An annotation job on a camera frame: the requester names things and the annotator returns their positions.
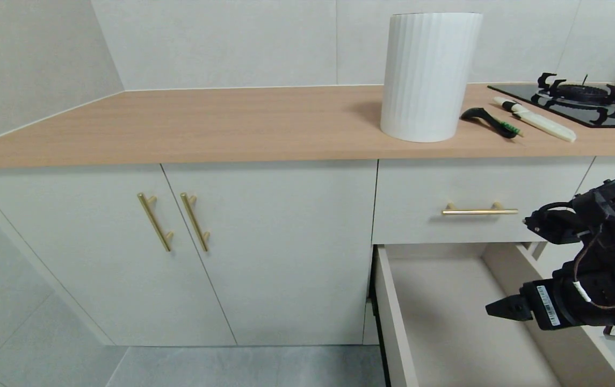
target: open drawer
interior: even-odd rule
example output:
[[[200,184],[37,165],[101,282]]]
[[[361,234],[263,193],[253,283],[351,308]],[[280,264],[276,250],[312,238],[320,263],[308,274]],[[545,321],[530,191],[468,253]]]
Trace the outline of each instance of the open drawer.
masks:
[[[522,245],[460,254],[420,246],[390,260],[386,247],[374,249],[374,313],[391,387],[615,385],[615,358],[591,330],[541,331],[486,314],[486,304],[541,279]]]

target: tiled wall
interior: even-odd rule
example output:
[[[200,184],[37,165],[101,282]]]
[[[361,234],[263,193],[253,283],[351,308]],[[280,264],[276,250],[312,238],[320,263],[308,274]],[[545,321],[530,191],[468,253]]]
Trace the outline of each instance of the tiled wall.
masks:
[[[481,12],[470,81],[615,81],[615,0],[92,0],[126,90],[383,83],[390,15]]]
[[[378,84],[390,15],[481,12],[470,81],[615,81],[615,0],[0,2],[0,135],[123,90]]]
[[[0,230],[0,387],[105,385],[125,350],[101,345]]]
[[[89,2],[0,1],[0,134],[120,90]]]

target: white cabinet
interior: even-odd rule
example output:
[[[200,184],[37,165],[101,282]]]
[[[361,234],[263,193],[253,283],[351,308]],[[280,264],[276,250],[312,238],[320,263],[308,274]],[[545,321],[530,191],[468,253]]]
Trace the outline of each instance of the white cabinet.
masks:
[[[159,164],[0,170],[0,209],[116,345],[235,345]]]
[[[239,345],[362,343],[376,161],[163,168]]]
[[[592,157],[382,160],[373,242],[541,240],[522,220],[546,203],[569,200],[591,162]],[[442,214],[449,203],[459,215]],[[462,211],[491,210],[494,203],[513,211]]]

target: green brush bristles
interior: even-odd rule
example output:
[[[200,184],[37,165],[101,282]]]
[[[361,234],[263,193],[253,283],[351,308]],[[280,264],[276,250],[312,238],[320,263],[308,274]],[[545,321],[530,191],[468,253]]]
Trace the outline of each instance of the green brush bristles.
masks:
[[[503,125],[505,129],[509,130],[510,132],[513,132],[519,137],[524,137],[524,135],[522,134],[522,131],[514,127],[513,125],[510,125],[509,123],[506,123],[506,122],[501,122],[501,125]]]

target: barcode label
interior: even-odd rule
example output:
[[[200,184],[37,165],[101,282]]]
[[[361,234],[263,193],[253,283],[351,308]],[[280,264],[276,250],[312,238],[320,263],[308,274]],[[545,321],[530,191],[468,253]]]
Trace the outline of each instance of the barcode label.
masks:
[[[543,302],[544,307],[546,308],[546,313],[548,313],[548,319],[550,319],[551,325],[560,325],[560,319],[558,319],[558,315],[555,313],[555,309],[553,309],[553,303],[551,302],[551,298],[548,296],[546,287],[539,285],[536,287],[536,290],[539,292],[539,296],[541,296],[541,302]]]

